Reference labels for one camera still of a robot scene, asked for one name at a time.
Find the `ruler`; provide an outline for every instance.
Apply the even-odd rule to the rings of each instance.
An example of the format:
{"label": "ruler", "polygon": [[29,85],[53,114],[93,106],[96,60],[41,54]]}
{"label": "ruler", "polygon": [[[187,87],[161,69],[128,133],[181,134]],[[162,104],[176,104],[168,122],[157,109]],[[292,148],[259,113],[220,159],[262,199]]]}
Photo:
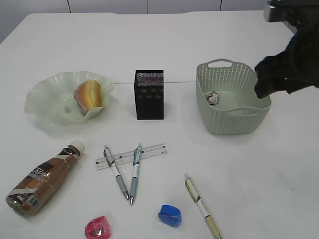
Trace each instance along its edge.
{"label": "ruler", "polygon": [[[167,146],[165,143],[154,145],[147,148],[142,148],[142,159],[157,156],[164,153],[167,153]],[[117,166],[125,164],[125,163],[132,163],[134,158],[134,150],[130,152],[113,155],[113,158]],[[110,166],[108,162],[106,161],[106,158],[103,157],[103,158],[99,158],[95,160],[96,170],[101,170],[101,169],[105,169],[109,167]]]}

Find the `white table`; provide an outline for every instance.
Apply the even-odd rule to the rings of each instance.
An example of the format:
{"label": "white table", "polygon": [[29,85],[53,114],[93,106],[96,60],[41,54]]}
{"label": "white table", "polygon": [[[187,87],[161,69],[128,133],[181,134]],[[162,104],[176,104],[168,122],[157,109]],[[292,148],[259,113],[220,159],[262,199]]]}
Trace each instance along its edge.
{"label": "white table", "polygon": [[201,63],[226,58],[254,68],[292,35],[281,22],[266,22],[263,11],[32,14],[0,45],[0,70],[4,78],[28,74],[29,88],[83,70],[113,83],[132,83],[136,69],[164,70],[165,82],[193,82]]}

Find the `bun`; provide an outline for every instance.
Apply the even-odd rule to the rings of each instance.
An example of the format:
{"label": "bun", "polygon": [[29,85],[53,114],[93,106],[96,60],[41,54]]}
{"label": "bun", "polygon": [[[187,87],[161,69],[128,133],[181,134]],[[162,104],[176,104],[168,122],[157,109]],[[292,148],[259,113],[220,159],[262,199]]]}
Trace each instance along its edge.
{"label": "bun", "polygon": [[93,107],[101,107],[101,89],[96,80],[87,80],[74,91],[74,99],[81,111],[87,113]]}

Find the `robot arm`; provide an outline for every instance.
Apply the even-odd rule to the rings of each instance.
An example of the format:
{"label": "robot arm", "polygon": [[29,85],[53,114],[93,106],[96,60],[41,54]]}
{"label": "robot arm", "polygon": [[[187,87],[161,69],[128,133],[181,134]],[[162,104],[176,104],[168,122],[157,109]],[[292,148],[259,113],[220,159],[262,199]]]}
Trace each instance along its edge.
{"label": "robot arm", "polygon": [[288,21],[297,33],[285,51],[266,57],[255,67],[257,96],[319,88],[319,0],[269,0],[265,19]]}

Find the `basket handle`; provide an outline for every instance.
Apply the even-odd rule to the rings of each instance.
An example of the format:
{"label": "basket handle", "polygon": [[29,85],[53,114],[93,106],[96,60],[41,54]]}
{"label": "basket handle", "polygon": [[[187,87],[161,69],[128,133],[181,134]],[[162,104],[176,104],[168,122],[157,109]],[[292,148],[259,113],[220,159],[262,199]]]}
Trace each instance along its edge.
{"label": "basket handle", "polygon": [[206,65],[208,68],[214,68],[214,67],[210,67],[209,64],[215,63],[215,62],[228,62],[228,63],[232,64],[231,66],[226,66],[226,67],[221,67],[221,68],[230,68],[230,67],[233,67],[233,65],[237,63],[237,62],[227,60],[227,59],[216,59],[216,60],[206,62],[206,63],[204,63],[204,65]]}
{"label": "basket handle", "polygon": [[[248,111],[248,112],[251,112],[251,113],[248,113],[248,114],[244,114],[244,115],[240,115],[238,114],[239,112],[242,112],[242,111]],[[232,109],[232,110],[228,110],[226,112],[226,114],[228,114],[228,116],[233,116],[233,117],[237,117],[237,116],[240,116],[240,117],[248,117],[248,116],[256,116],[257,114],[259,114],[262,110],[259,110],[259,109],[252,109],[251,107],[241,107],[239,109]]]}

